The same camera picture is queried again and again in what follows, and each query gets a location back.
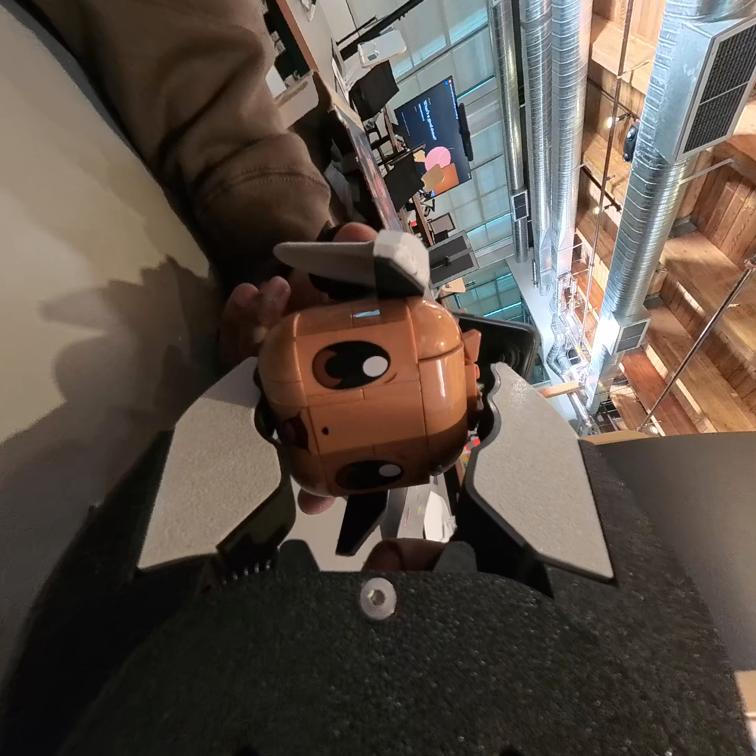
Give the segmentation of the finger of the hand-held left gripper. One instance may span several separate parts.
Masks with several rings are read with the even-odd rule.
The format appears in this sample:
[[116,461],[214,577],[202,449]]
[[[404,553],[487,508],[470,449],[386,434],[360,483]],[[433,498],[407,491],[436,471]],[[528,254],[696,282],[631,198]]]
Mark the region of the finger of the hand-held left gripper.
[[354,556],[380,525],[388,506],[389,492],[353,494],[346,498],[345,512],[335,546],[337,556]]
[[430,286],[430,257],[411,233],[381,231],[375,238],[375,290],[378,298],[425,296]]

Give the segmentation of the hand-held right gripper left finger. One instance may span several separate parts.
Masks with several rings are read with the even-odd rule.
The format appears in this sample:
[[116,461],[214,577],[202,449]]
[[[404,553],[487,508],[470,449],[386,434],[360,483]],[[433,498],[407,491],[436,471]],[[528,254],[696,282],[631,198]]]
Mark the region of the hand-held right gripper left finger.
[[292,529],[292,480],[265,425],[257,368],[243,361],[176,424],[139,570],[205,556],[239,569],[246,547],[277,545]]

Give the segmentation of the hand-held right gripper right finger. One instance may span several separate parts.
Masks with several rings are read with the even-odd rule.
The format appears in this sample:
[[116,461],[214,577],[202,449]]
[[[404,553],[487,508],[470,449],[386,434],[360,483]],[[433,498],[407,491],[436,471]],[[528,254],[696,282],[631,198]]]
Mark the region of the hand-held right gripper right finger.
[[578,435],[509,365],[491,365],[493,421],[463,490],[536,563],[609,583],[611,564]]

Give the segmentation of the brown lego head model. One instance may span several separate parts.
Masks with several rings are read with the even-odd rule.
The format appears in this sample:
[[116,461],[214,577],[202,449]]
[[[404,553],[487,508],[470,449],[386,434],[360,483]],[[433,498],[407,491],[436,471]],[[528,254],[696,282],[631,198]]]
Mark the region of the brown lego head model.
[[420,296],[286,316],[263,342],[258,372],[300,488],[348,497],[451,468],[482,407],[481,341]]

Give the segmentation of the person's left forearm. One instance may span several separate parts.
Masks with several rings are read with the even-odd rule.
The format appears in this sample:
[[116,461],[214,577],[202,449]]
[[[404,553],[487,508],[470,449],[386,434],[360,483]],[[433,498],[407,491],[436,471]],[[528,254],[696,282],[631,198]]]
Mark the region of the person's left forearm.
[[285,242],[316,241],[330,188],[283,124],[259,2],[32,2],[183,205],[227,288],[290,279]]

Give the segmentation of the person's left hand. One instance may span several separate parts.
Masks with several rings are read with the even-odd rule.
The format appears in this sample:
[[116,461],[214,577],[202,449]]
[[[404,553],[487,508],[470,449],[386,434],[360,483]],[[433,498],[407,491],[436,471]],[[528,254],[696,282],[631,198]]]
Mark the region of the person's left hand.
[[291,289],[281,277],[256,287],[242,283],[226,301],[219,325],[219,352],[224,363],[235,366],[256,357],[269,331],[284,317]]

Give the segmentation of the dark wall painting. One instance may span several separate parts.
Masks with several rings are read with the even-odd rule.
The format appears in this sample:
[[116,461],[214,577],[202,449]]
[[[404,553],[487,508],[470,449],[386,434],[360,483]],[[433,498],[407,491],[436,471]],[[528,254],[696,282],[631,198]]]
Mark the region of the dark wall painting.
[[331,161],[326,177],[348,220],[377,231],[402,232],[398,211],[361,123],[339,104],[335,104],[327,116]]

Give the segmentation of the wall display screen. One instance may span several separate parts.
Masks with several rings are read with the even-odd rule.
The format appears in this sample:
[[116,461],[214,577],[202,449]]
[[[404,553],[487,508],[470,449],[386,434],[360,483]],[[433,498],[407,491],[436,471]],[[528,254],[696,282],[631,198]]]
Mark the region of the wall display screen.
[[424,154],[417,163],[421,177],[440,176],[434,187],[426,185],[427,194],[444,194],[471,179],[472,138],[452,76],[395,107],[394,115],[408,146]]

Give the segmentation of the silver ventilation duct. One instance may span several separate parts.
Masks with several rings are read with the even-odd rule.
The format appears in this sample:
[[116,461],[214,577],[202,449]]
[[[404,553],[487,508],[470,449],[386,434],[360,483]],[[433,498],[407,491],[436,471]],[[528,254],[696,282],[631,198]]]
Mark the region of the silver ventilation duct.
[[610,380],[619,330],[639,319],[699,153],[732,136],[754,87],[754,2],[667,2],[588,383]]
[[592,2],[487,2],[515,258],[572,266]]

